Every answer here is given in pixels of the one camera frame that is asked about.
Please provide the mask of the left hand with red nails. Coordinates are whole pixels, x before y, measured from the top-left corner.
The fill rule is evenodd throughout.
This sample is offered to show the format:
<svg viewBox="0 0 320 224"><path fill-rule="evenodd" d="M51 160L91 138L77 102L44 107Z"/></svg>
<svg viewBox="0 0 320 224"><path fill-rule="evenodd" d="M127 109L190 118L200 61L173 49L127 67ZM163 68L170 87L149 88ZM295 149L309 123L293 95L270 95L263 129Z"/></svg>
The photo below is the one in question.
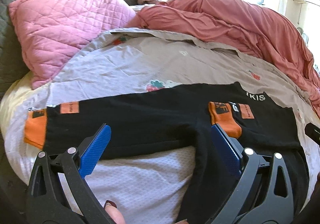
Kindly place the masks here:
<svg viewBox="0 0 320 224"><path fill-rule="evenodd" d="M106 200L104 204L104 210L107 212L107 214L111 217L111 219L116 224L125 224L125 219L119 209L117 208L117 205L110 200Z"/></svg>

